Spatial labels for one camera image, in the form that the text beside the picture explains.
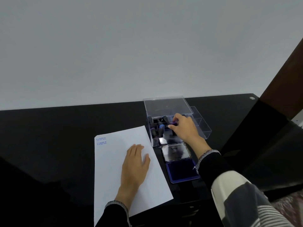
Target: white object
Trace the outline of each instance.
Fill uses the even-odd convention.
[[[156,154],[144,126],[95,137],[94,225],[104,212],[104,206],[115,199],[127,149],[142,144],[142,160],[148,153],[149,170],[129,210],[133,216],[173,199]]]

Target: hand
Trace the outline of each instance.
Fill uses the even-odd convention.
[[[211,150],[205,139],[199,136],[196,125],[190,116],[185,117],[176,113],[173,121],[177,120],[178,126],[168,125],[168,128],[172,129],[180,139],[188,143],[198,158],[206,151]]]
[[[122,202],[127,209],[130,209],[139,186],[144,182],[146,173],[149,169],[150,158],[146,154],[142,162],[141,152],[144,146],[132,145],[126,153],[122,165],[121,186],[115,200]]]

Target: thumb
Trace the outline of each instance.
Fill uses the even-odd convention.
[[[172,124],[168,125],[167,127],[168,127],[169,129],[172,129],[173,131],[176,131],[176,129],[177,129],[177,126],[172,125]]]
[[[144,160],[144,163],[143,163],[143,167],[146,168],[146,170],[149,169],[150,162],[151,162],[151,159],[149,158],[149,154],[146,154],[145,160]]]

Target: person's left hand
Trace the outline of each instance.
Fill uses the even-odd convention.
[[[144,182],[147,171],[149,169],[150,158],[146,154],[144,162],[142,162],[141,152],[144,146],[132,145],[126,153],[125,160],[122,165],[121,186],[115,200],[118,200],[130,208],[131,203],[136,195],[139,186]]]

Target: brown wooden panel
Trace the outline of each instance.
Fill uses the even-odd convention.
[[[292,119],[303,108],[303,39],[294,49],[260,100]]]

